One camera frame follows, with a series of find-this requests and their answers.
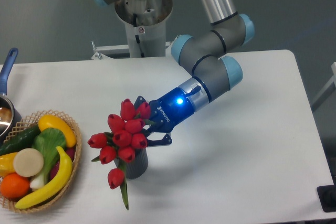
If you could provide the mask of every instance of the table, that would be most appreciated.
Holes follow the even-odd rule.
[[[154,100],[190,76],[171,57],[14,65],[8,97],[23,115],[65,111],[79,124],[77,177],[50,210],[2,223],[273,223],[327,219],[316,188],[332,178],[294,55],[229,54],[244,78],[172,132],[173,144],[148,148],[149,167],[128,181],[130,210],[107,174],[114,164],[85,142],[107,131],[126,98]]]

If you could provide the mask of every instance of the gray floor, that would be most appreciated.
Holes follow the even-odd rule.
[[[200,0],[173,0],[167,40],[210,29]],[[291,50],[309,101],[332,76],[336,61],[336,0],[234,0],[256,27],[255,38],[236,51]],[[88,60],[96,46],[126,44],[113,7],[92,0],[0,0],[0,64],[11,47],[17,63]],[[336,92],[314,113],[327,157],[336,156]]]

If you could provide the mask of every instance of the tulip bouquet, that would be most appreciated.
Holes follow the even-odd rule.
[[[151,108],[147,102],[142,102],[136,108],[130,99],[126,99],[121,102],[120,116],[108,116],[107,123],[111,132],[95,134],[88,141],[90,147],[100,149],[99,156],[93,162],[100,161],[104,165],[114,161],[117,164],[117,168],[108,173],[108,183],[111,189],[120,186],[127,210],[126,169],[128,164],[134,162],[136,154],[147,147],[149,131],[144,127],[154,123],[149,120],[150,115]]]

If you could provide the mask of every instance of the cucumber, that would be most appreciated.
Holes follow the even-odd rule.
[[[41,131],[38,128],[38,125],[34,125],[21,131],[0,146],[0,156],[30,148],[35,137],[40,133]]]

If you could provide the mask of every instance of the gray vase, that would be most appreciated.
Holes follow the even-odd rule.
[[[115,159],[114,163],[118,166],[119,160]],[[126,178],[134,179],[140,177],[148,167],[148,157],[146,149],[135,151],[135,159],[126,165]]]

